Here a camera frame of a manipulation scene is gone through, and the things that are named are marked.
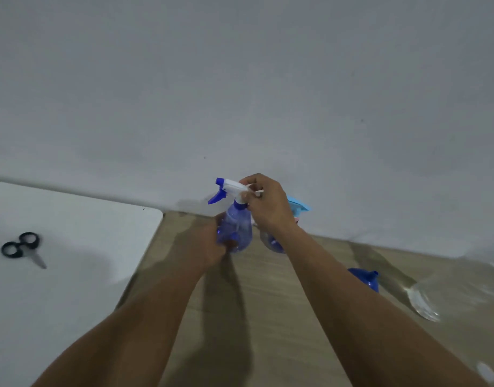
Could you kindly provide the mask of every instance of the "hand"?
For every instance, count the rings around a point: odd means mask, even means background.
[[[288,226],[295,225],[292,209],[279,182],[263,174],[255,174],[243,178],[240,183],[250,185],[249,188],[253,191],[263,190],[260,197],[250,192],[242,193],[252,217],[262,230],[275,235]]]
[[[188,268],[198,269],[203,274],[211,266],[217,264],[234,247],[234,242],[217,243],[217,229],[225,216],[218,214],[214,220],[194,228],[188,236],[181,239],[185,251],[180,262]]]

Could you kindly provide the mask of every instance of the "wooden surface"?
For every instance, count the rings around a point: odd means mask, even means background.
[[[170,212],[124,299],[150,286],[183,233],[209,218]],[[381,294],[472,368],[494,370],[494,307],[436,324],[411,311],[404,288],[452,260],[315,237],[346,267],[375,269]],[[349,386],[285,255],[268,250],[254,229],[247,250],[198,283],[186,309],[161,386]]]
[[[0,253],[0,386],[30,386],[114,311],[159,227],[160,210],[0,182],[0,247],[24,232],[37,253]]]

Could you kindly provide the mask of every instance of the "spray bottle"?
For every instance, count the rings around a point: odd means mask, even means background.
[[[247,209],[247,201],[241,198],[240,193],[250,189],[241,183],[224,178],[217,178],[216,183],[220,190],[208,201],[208,205],[224,199],[228,194],[235,197],[235,201],[227,209],[225,218],[218,227],[217,241],[223,243],[226,240],[233,240],[237,245],[230,251],[242,251],[252,240],[252,224],[250,211]]]
[[[290,208],[292,209],[293,217],[296,223],[299,222],[299,216],[301,215],[301,212],[309,212],[311,210],[310,207],[290,196],[288,197],[288,203],[290,204]],[[274,238],[274,236],[272,236],[268,232],[261,231],[259,233],[259,237],[267,248],[272,251],[284,254],[284,249]]]

